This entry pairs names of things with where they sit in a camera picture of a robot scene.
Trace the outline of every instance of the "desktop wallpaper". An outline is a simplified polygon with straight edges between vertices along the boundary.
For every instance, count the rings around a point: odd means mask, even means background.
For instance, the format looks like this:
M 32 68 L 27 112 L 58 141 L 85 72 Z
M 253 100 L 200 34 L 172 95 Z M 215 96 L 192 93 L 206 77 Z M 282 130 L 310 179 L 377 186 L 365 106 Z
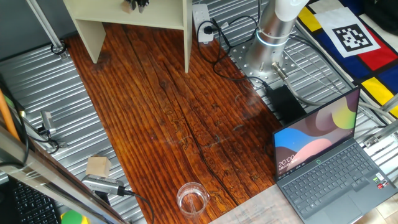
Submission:
M 274 134 L 277 175 L 310 162 L 354 131 L 359 90 Z

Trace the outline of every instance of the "laptop keyboard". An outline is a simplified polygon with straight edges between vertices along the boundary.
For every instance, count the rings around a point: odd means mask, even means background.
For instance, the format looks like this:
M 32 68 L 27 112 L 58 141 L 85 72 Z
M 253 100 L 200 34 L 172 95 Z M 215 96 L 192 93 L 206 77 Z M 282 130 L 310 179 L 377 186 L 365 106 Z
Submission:
M 355 144 L 285 185 L 283 189 L 292 205 L 307 218 L 349 189 L 367 185 L 364 175 L 373 167 L 363 153 Z
M 55 203 L 36 189 L 10 180 L 21 224 L 59 224 Z

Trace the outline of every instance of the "green ball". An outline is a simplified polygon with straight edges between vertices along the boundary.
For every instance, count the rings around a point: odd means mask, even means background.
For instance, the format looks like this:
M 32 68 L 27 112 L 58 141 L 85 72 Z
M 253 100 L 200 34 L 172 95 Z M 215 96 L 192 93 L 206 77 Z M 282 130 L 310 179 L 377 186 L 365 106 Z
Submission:
M 70 210 L 63 214 L 61 224 L 81 224 L 83 221 L 83 216 L 80 213 Z

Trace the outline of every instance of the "metal cylinder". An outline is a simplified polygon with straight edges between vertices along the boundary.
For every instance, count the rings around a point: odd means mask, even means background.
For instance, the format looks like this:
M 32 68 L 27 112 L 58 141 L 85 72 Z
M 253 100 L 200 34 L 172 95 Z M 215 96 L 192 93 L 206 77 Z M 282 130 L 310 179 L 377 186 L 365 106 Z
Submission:
M 273 73 L 272 63 L 283 63 L 283 51 L 295 19 L 280 20 L 275 13 L 276 0 L 263 10 L 256 38 L 246 53 L 246 63 L 259 72 Z

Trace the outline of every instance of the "shelf leg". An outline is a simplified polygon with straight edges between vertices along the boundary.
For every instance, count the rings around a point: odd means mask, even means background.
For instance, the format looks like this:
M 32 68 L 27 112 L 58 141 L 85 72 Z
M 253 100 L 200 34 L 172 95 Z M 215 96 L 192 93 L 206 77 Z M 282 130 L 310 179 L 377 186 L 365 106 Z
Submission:
M 102 22 L 75 19 L 75 26 L 93 63 L 97 63 L 105 39 Z
M 192 46 L 192 0 L 183 0 L 182 2 L 184 24 L 184 61 L 185 72 L 188 73 Z

